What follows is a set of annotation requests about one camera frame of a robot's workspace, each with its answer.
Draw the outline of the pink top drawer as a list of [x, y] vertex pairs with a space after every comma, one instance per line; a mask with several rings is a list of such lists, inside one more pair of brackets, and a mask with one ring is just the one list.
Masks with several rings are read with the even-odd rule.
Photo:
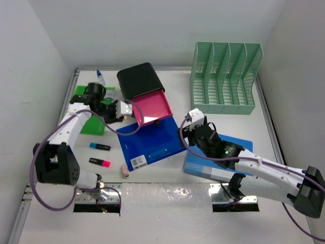
[[137, 107], [133, 108], [134, 117], [138, 125], [146, 126], [157, 121], [167, 119], [173, 115], [165, 92], [162, 89], [155, 90], [131, 99], [143, 113], [143, 120]]

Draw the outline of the pink capped black highlighter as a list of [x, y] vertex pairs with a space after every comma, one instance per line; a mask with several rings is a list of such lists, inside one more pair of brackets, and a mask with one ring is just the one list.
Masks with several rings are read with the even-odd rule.
[[103, 166], [103, 167], [110, 167], [110, 165], [111, 165], [111, 163], [109, 161], [96, 159], [96, 158], [90, 158], [89, 162], [92, 164]]

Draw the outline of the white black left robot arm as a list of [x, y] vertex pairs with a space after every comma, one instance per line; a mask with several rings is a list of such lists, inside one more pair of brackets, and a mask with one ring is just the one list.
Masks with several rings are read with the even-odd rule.
[[120, 102], [103, 102], [106, 89], [99, 83], [89, 83], [83, 94], [74, 95], [58, 129], [43, 143], [33, 148], [33, 165], [30, 181], [35, 179], [44, 184], [68, 185], [80, 189], [98, 188], [100, 177], [80, 169], [73, 147], [86, 122], [99, 115], [106, 124], [123, 121]]

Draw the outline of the pale pink eraser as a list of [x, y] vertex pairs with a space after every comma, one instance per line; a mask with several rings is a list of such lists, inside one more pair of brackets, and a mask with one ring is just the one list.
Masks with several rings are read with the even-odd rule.
[[128, 178], [129, 177], [129, 170], [126, 164], [121, 166], [121, 172], [123, 177]]

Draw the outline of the blue capped black highlighter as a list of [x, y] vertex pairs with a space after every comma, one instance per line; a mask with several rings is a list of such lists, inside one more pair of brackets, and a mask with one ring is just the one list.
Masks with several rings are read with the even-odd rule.
[[99, 143], [90, 143], [89, 147], [94, 148], [94, 149], [99, 149], [99, 150], [105, 150], [105, 151], [110, 151], [111, 147], [108, 145], [103, 145]]

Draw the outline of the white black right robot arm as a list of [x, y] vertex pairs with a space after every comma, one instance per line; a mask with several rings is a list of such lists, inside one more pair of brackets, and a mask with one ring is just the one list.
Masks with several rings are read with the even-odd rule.
[[181, 146], [190, 153], [234, 173], [227, 186], [234, 200], [256, 195], [289, 204], [305, 216], [320, 218], [324, 178], [319, 169], [293, 168], [259, 157], [241, 145], [222, 140], [206, 121], [181, 126], [177, 135]]

